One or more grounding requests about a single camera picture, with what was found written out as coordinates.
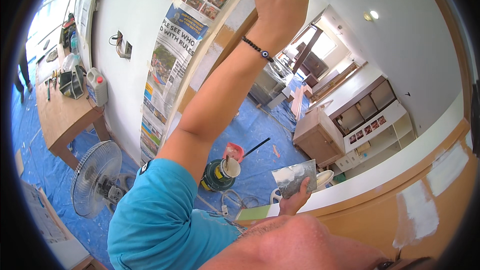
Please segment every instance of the wooden table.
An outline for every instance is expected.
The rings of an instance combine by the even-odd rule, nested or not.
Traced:
[[[63,59],[70,53],[68,47],[63,49],[62,44],[57,45],[58,58],[47,63],[46,57],[36,64],[36,102],[38,116],[42,127],[43,138],[48,150],[59,156],[70,168],[75,170],[79,161],[67,147],[77,135],[93,124],[101,141],[110,140],[110,135],[105,126],[103,109],[97,107],[92,99],[87,99],[87,78],[83,79],[83,95],[75,100],[63,95],[59,91],[59,84],[54,89],[50,82],[50,101],[47,100],[45,81],[39,81],[39,72],[45,73],[60,69]]]

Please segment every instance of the fan grille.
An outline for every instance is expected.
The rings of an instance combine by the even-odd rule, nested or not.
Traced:
[[[85,218],[97,216],[107,203],[99,193],[105,180],[116,184],[122,167],[122,152],[113,141],[95,144],[81,158],[72,179],[70,195],[75,212]]]

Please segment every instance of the blue t-shirt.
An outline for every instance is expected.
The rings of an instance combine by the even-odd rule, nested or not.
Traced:
[[[198,186],[181,165],[154,159],[142,167],[110,221],[108,254],[117,270],[197,269],[246,230],[194,209]]]

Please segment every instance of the beaded bracelet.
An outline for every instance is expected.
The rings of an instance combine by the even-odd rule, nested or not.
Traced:
[[[260,52],[261,56],[266,58],[270,63],[273,63],[273,58],[271,58],[269,55],[268,55],[268,51],[267,50],[261,50],[261,48],[257,47],[257,45],[255,45],[252,41],[250,41],[249,39],[247,39],[245,36],[243,36],[241,38],[244,42],[248,43],[251,47],[253,47],[256,51]]]

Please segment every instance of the person's leg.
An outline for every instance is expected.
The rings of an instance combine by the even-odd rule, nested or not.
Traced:
[[[17,73],[15,73],[13,83],[15,84],[15,87],[17,88],[18,92],[20,92],[20,102],[23,104],[24,103],[24,86],[22,85],[22,82],[20,81],[20,77],[18,77]]]
[[[28,92],[32,92],[33,86],[30,83],[30,76],[28,75],[27,49],[25,47],[20,55],[20,61],[18,64],[20,65],[21,75],[25,80],[25,85],[27,86]]]

